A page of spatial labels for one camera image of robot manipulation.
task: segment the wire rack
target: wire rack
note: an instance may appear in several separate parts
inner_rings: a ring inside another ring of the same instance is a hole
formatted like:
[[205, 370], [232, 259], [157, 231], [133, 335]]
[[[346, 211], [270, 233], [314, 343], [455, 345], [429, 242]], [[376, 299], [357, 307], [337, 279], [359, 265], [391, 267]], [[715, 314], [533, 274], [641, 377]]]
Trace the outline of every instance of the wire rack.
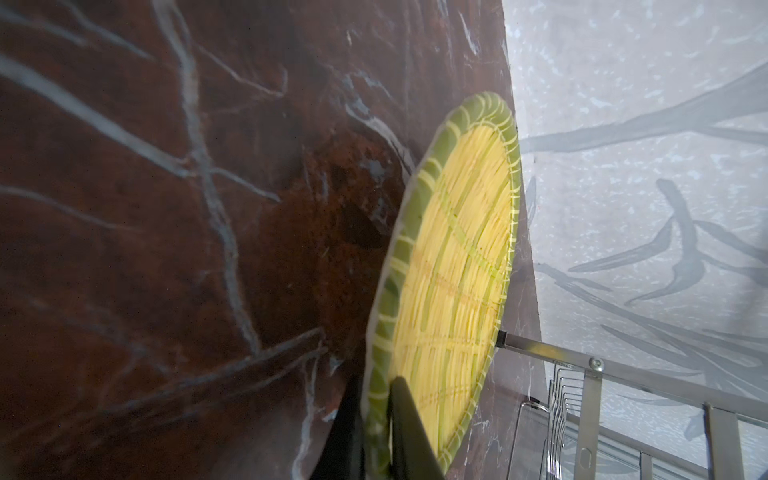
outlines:
[[565, 423], [568, 413], [581, 416], [581, 397], [584, 391], [584, 373], [563, 366], [555, 366], [549, 382], [547, 442], [542, 458], [541, 478], [562, 480], [561, 454]]

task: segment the metal rack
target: metal rack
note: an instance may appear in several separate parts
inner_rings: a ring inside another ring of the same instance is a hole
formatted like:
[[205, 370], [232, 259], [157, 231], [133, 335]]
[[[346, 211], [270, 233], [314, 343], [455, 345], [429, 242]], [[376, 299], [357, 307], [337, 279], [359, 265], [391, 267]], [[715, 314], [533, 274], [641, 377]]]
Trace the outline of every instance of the metal rack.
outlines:
[[[711, 480], [744, 480], [739, 420], [768, 428], [768, 404], [759, 400], [683, 382], [503, 331], [498, 334], [496, 346], [556, 365], [554, 378], [549, 386], [548, 405], [541, 406], [533, 402], [524, 404], [535, 406], [538, 411], [547, 413], [547, 440], [542, 452], [540, 476], [544, 480], [563, 478], [561, 455], [569, 422], [578, 424], [573, 478], [594, 480], [598, 460], [598, 437], [610, 435], [600, 427], [603, 378], [703, 409], [710, 460], [708, 474]], [[518, 423], [521, 412], [522, 407], [518, 412]], [[641, 480], [651, 480], [654, 477], [654, 457], [665, 462], [671, 460], [673, 463], [679, 460], [623, 435], [614, 433], [614, 440], [634, 443], [633, 448], [640, 452]], [[695, 472], [696, 468], [689, 467], [687, 470]]]

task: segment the yellow woven tray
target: yellow woven tray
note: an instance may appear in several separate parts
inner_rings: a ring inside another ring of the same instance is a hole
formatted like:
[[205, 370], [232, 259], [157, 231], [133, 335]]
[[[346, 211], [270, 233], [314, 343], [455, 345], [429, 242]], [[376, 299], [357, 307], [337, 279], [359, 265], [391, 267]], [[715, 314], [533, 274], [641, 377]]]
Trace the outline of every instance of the yellow woven tray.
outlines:
[[445, 472], [475, 413], [507, 296], [520, 202], [507, 104], [474, 95], [438, 128], [403, 197], [366, 336], [367, 472], [389, 476], [389, 385], [408, 381]]

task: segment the brown marble surface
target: brown marble surface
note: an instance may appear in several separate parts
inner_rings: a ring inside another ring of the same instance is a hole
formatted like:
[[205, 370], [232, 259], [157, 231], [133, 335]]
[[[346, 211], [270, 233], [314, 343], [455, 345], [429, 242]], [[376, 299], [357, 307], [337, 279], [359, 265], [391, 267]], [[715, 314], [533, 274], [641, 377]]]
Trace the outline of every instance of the brown marble surface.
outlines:
[[[308, 477], [404, 180], [484, 90], [511, 104], [499, 0], [0, 3], [19, 478]], [[537, 338], [519, 231], [505, 328]], [[511, 353], [492, 368], [449, 478], [503, 478], [543, 388]]]

